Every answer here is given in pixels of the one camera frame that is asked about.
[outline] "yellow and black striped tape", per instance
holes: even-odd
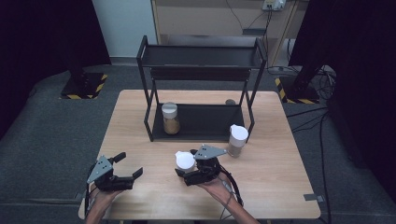
[[[102,78],[101,78],[100,82],[98,83],[94,94],[89,94],[89,95],[67,94],[67,95],[62,95],[61,99],[71,99],[71,100],[96,99],[96,97],[99,95],[99,92],[102,90],[103,86],[105,85],[106,79],[107,79],[107,75],[102,75]]]
[[[289,104],[307,104],[307,105],[312,105],[312,104],[319,104],[319,100],[317,99],[289,99],[287,94],[285,93],[285,90],[283,89],[282,83],[280,82],[279,78],[275,79],[275,83],[277,86],[277,89],[279,90],[279,96],[280,100],[283,103],[289,103]]]

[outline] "wooden table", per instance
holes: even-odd
[[[159,91],[159,96],[162,102],[176,104],[221,104],[227,99],[238,102],[240,91]],[[176,152],[198,149],[203,142],[150,142],[143,123],[146,107],[143,91],[120,93],[98,156],[126,152],[126,158],[115,163],[114,174],[130,176],[140,167],[144,173],[132,190],[118,196],[105,218],[219,219],[221,204],[203,189],[187,187],[174,170]],[[233,174],[245,208],[257,219],[319,217],[318,203],[304,199],[313,190],[278,95],[258,91],[253,113],[256,123],[240,157],[219,156],[220,164]]]

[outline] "jar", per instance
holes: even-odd
[[[163,130],[168,134],[178,133],[180,123],[177,116],[177,105],[168,102],[163,104]]]

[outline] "power outlet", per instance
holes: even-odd
[[[262,10],[264,11],[279,11],[283,10],[285,7],[286,0],[264,0],[264,3],[262,4]]]

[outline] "jar lid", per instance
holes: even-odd
[[[173,119],[177,116],[177,105],[172,102],[163,104],[163,117],[166,119]]]

